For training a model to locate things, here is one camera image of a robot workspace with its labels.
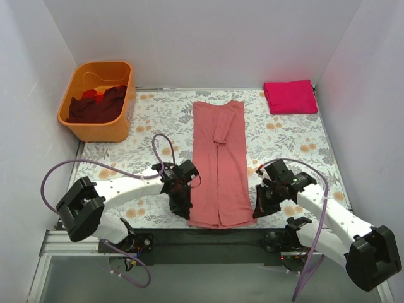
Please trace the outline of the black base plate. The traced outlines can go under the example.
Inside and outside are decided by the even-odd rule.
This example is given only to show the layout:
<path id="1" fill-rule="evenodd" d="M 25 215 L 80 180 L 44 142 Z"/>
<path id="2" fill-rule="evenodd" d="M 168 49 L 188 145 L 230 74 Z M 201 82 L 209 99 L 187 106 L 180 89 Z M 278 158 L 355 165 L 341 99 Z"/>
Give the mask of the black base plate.
<path id="1" fill-rule="evenodd" d="M 285 258 L 304 264 L 308 247 L 285 228 L 136 229 L 121 248 L 139 252 L 148 266 L 158 264 L 253 264 L 280 266 Z"/>

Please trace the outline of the salmon pink polo shirt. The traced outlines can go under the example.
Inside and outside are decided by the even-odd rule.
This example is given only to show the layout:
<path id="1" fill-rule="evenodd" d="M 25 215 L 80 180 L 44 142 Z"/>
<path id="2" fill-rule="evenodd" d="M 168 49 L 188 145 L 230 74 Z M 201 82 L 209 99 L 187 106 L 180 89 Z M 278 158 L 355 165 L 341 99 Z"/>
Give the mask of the salmon pink polo shirt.
<path id="1" fill-rule="evenodd" d="M 201 182 L 192 183 L 188 223 L 211 229 L 254 224 L 243 102 L 195 102 L 193 117 L 193 164 Z"/>

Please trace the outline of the dark red clothes in basket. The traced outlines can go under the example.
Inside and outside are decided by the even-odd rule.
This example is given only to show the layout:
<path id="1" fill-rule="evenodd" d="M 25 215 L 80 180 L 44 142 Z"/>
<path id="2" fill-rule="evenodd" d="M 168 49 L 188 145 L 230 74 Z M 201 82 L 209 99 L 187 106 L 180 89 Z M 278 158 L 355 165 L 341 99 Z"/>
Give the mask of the dark red clothes in basket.
<path id="1" fill-rule="evenodd" d="M 119 85 L 103 93 L 90 89 L 80 99 L 71 98 L 68 123 L 105 124 L 117 119 L 124 105 L 127 86 Z"/>

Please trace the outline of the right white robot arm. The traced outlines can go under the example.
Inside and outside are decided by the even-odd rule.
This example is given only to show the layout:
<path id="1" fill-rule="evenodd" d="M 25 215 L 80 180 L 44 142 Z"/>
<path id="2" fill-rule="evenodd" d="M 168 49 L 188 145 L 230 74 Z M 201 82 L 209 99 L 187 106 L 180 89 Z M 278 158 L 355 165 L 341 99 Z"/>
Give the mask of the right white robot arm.
<path id="1" fill-rule="evenodd" d="M 319 185 L 305 172 L 293 173 L 282 159 L 265 163 L 256 174 L 261 183 L 256 186 L 254 218 L 272 215 L 290 200 L 318 219 L 288 218 L 285 228 L 270 237 L 274 245 L 321 253 L 345 268 L 351 281 L 366 292 L 402 270 L 393 231 L 349 212 L 328 197 L 327 185 Z"/>

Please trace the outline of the orange plastic laundry basket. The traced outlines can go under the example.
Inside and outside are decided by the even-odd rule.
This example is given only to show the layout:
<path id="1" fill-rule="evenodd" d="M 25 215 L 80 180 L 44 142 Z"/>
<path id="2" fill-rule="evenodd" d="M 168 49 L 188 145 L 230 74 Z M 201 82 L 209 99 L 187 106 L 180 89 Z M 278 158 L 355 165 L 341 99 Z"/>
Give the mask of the orange plastic laundry basket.
<path id="1" fill-rule="evenodd" d="M 68 123 L 71 98 L 80 99 L 83 92 L 94 89 L 103 93 L 114 86 L 126 85 L 127 91 L 120 116 L 105 124 Z M 124 61 L 88 62 L 73 73 L 68 89 L 61 102 L 57 117 L 78 139 L 84 142 L 122 142 L 130 130 L 136 101 L 132 66 Z"/>

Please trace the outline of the floral patterned table mat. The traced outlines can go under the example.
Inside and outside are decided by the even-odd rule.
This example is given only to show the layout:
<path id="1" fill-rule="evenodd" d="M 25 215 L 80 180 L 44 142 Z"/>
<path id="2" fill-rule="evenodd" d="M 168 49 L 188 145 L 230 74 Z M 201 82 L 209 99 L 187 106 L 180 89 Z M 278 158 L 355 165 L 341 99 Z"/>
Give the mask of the floral patterned table mat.
<path id="1" fill-rule="evenodd" d="M 156 163 L 182 162 L 193 153 L 193 104 L 196 101 L 223 105 L 231 100 L 244 104 L 247 145 L 247 175 L 251 202 L 256 200 L 263 163 L 284 158 L 294 173 L 306 172 L 321 185 L 329 185 L 329 197 L 345 208 L 351 204 L 328 143 L 321 116 L 273 115 L 259 90 L 164 90 L 139 92 L 128 137 L 121 143 L 85 143 L 82 162 L 74 179 L 109 180 L 123 172 L 137 174 Z"/>

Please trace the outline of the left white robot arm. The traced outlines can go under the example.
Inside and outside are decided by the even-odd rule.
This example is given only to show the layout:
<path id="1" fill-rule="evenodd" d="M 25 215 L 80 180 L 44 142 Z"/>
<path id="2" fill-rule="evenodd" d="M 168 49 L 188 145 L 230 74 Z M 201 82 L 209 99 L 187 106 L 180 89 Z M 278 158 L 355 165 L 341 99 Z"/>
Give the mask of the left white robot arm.
<path id="1" fill-rule="evenodd" d="M 109 181 L 78 179 L 56 206 L 69 238 L 79 242 L 90 236 L 111 242 L 118 251 L 133 248 L 134 232 L 122 218 L 106 213 L 128 201 L 146 196 L 166 194 L 170 211 L 186 220 L 190 217 L 191 181 L 199 179 L 199 172 L 190 160 L 180 165 L 155 164 L 138 177 L 125 176 Z"/>

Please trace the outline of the folded magenta t shirt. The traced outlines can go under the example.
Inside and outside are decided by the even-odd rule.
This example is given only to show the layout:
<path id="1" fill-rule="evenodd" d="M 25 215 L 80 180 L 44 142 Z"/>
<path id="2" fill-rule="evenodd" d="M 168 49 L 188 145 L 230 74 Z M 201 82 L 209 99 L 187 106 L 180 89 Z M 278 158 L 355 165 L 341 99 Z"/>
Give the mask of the folded magenta t shirt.
<path id="1" fill-rule="evenodd" d="M 310 80 L 266 82 L 263 91 L 271 114 L 318 113 Z"/>

